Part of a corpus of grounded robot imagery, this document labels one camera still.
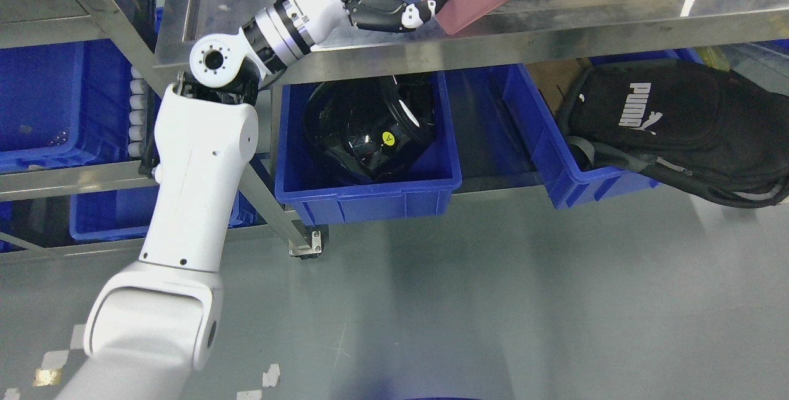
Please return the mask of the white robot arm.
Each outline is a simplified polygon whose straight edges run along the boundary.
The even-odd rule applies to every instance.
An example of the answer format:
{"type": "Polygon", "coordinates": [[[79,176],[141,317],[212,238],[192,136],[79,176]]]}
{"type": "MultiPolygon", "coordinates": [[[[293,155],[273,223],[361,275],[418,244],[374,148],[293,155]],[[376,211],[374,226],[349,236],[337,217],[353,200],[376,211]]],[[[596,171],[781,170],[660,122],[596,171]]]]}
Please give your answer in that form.
{"type": "Polygon", "coordinates": [[[259,91],[332,30],[412,32],[450,0],[274,0],[235,34],[210,34],[167,86],[143,162],[158,183],[140,256],[104,285],[85,324],[87,361],[59,399],[177,399],[211,355],[223,305],[229,215],[258,142],[259,91]]]}

